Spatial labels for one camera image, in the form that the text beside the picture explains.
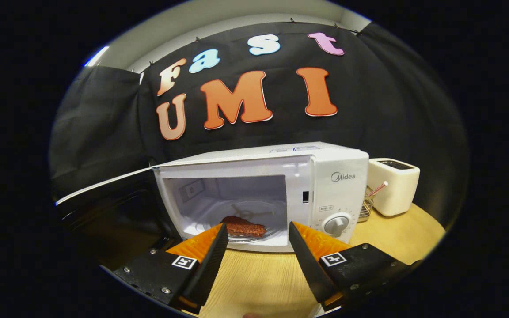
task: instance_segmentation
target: black metal plate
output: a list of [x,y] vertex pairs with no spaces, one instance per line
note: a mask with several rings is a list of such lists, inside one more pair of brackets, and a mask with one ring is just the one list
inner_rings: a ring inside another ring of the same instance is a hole
[[150,251],[113,272],[137,290],[164,304],[170,304],[172,298],[182,293],[192,274],[199,267],[198,260],[156,250],[155,254],[152,254]]
[[324,256],[319,265],[340,288],[345,304],[357,304],[389,287],[418,264],[408,266],[371,244]]

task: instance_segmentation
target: midea logo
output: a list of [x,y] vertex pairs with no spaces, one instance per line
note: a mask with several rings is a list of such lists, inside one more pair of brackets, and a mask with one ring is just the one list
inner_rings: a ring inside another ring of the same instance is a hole
[[339,171],[333,172],[331,175],[331,181],[337,182],[339,180],[355,179],[354,174],[341,174]]

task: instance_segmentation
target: piece of meat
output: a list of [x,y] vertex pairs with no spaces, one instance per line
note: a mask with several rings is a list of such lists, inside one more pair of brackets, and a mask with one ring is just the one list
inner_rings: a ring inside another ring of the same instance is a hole
[[266,233],[264,225],[250,223],[236,216],[227,216],[221,220],[227,224],[227,232],[231,235],[244,235],[247,237],[262,237]]

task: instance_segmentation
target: wire rack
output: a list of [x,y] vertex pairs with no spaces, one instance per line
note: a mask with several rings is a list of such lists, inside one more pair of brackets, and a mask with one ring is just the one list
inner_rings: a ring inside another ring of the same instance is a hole
[[374,201],[374,197],[376,195],[373,195],[372,197],[369,195],[372,192],[372,189],[370,187],[366,187],[364,200],[362,201],[362,208],[359,215],[359,222],[364,222],[368,220],[368,217],[372,213],[372,203]]

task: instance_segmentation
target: drinking straw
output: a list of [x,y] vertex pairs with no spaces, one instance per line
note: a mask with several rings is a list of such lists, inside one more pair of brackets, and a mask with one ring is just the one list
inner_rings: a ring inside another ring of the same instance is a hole
[[384,183],[382,183],[381,185],[379,185],[378,187],[376,187],[376,189],[374,189],[374,191],[372,191],[368,197],[372,197],[373,195],[375,195],[376,193],[378,193],[378,191],[384,189],[384,187],[387,187],[388,186],[388,181],[384,181]]

